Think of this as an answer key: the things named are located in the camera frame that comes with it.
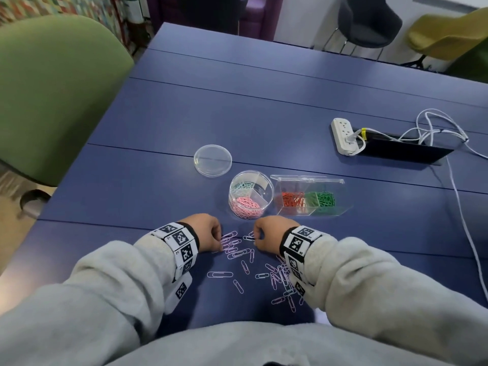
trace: person's left arm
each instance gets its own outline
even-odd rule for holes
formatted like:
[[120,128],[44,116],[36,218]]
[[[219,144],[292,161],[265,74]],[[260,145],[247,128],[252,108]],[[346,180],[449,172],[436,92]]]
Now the person's left arm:
[[[215,217],[180,222],[199,252],[221,249]],[[1,316],[2,364],[101,365],[151,341],[164,312],[163,287],[184,273],[164,241],[152,233],[133,246],[111,241],[81,258],[66,282],[41,287]]]

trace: black chair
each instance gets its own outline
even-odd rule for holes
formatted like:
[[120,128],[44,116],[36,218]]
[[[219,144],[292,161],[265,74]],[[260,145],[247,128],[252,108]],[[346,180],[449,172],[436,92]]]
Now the black chair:
[[386,0],[341,0],[337,25],[324,45],[324,50],[334,33],[340,30],[346,40],[339,54],[342,54],[345,45],[351,42],[355,45],[351,55],[356,46],[381,48],[380,55],[376,58],[378,60],[383,48],[397,36],[402,27],[402,20],[387,5]]
[[238,34],[247,0],[176,0],[189,22],[198,28]]

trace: person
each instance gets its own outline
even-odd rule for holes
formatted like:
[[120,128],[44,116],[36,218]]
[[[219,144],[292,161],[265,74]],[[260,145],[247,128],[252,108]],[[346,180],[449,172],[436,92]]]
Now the person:
[[296,290],[333,326],[237,322],[154,340],[164,288],[189,254],[175,246],[222,249],[219,221],[197,214],[133,246],[109,242],[81,258],[66,282],[41,287],[1,316],[0,364],[488,364],[488,311],[471,299],[357,238],[337,241],[279,216],[258,219],[254,236],[261,232],[257,248],[286,258]]

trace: purple armchair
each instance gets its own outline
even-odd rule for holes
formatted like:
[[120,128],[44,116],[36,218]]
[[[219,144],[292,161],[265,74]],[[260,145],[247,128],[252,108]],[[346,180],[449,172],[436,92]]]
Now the purple armchair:
[[[239,35],[272,41],[283,0],[249,0],[239,22]],[[191,26],[178,9],[176,0],[147,0],[149,14],[157,32],[163,22]]]

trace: power outlet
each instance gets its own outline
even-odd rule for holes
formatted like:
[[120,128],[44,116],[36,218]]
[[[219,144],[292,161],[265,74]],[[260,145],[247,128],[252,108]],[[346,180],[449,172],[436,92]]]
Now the power outlet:
[[359,146],[355,141],[348,142],[347,137],[353,134],[351,123],[344,118],[334,118],[330,124],[334,139],[336,141],[337,151],[342,155],[352,156],[359,150]]

